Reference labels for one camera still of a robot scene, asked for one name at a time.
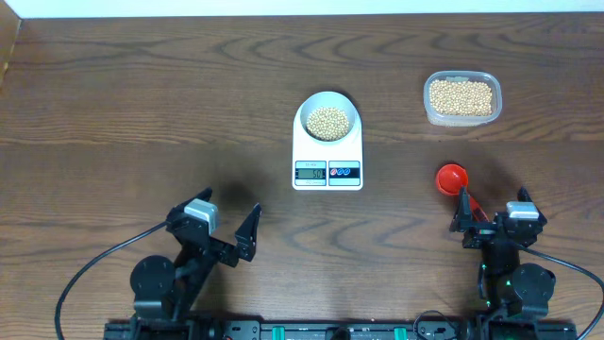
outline white digital scale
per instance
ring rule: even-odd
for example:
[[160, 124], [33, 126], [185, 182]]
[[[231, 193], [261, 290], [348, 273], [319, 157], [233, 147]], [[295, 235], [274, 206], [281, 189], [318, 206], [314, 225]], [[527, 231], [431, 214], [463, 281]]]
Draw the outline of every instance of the white digital scale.
[[[348, 134], [334, 142], [323, 142], [307, 132], [310, 114], [319, 108], [343, 110]], [[360, 190], [362, 188], [362, 133], [357, 108], [342, 94], [312, 95], [294, 118], [292, 186], [295, 190]]]

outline red scoop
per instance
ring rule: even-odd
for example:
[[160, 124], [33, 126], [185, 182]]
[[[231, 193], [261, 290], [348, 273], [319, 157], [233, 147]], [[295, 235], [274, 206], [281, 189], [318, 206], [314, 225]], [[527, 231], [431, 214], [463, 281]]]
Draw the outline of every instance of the red scoop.
[[[438, 191], [447, 196], [457, 196], [460, 194], [462, 186], [468, 186], [468, 174], [465, 169], [457, 164], [447, 164], [443, 166], [436, 174], [436, 187]], [[489, 221], [489, 217], [484, 213], [478, 202], [470, 196], [470, 209], [472, 214], [480, 222]]]

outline wooden tabletop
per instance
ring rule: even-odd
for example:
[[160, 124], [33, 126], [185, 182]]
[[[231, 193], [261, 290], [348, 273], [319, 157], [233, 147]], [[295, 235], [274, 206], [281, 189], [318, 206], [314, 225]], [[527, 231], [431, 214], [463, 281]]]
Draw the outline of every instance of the wooden tabletop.
[[[256, 202], [253, 263], [217, 266], [196, 308], [265, 319], [413, 319], [483, 309], [479, 251], [451, 234], [435, 171], [459, 162], [489, 215], [521, 185], [549, 218], [533, 247], [604, 276], [604, 14], [25, 21], [0, 93], [0, 333], [53, 338], [74, 273], [207, 186], [219, 236]], [[501, 116], [435, 127], [422, 88], [441, 70], [498, 78]], [[297, 192], [292, 121], [311, 94], [353, 99], [364, 187]], [[86, 273], [63, 306], [68, 339], [133, 313], [129, 275], [166, 232]], [[601, 292], [558, 277], [549, 317], [581, 331]], [[604, 325], [594, 334], [603, 336]]]

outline clear plastic container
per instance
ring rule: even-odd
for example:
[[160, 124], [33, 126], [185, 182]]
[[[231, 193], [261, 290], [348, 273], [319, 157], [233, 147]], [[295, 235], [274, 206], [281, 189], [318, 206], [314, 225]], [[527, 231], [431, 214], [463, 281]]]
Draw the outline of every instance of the clear plastic container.
[[[488, 116], [462, 116], [449, 115], [437, 112], [430, 104], [430, 84], [434, 80], [449, 80], [449, 81], [481, 81], [489, 85], [493, 98], [491, 99], [491, 108], [493, 113]], [[441, 71], [433, 74], [426, 80], [424, 85], [424, 105], [430, 123], [443, 127], [475, 127], [482, 124], [493, 122], [503, 108], [501, 98], [501, 86], [494, 76], [484, 72], [476, 71]]]

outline white background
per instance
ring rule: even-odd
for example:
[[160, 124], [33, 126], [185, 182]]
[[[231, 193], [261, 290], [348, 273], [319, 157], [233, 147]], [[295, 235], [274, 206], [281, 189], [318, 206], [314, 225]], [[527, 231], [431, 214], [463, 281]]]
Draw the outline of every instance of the white background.
[[604, 0], [5, 0], [22, 18], [604, 11]]

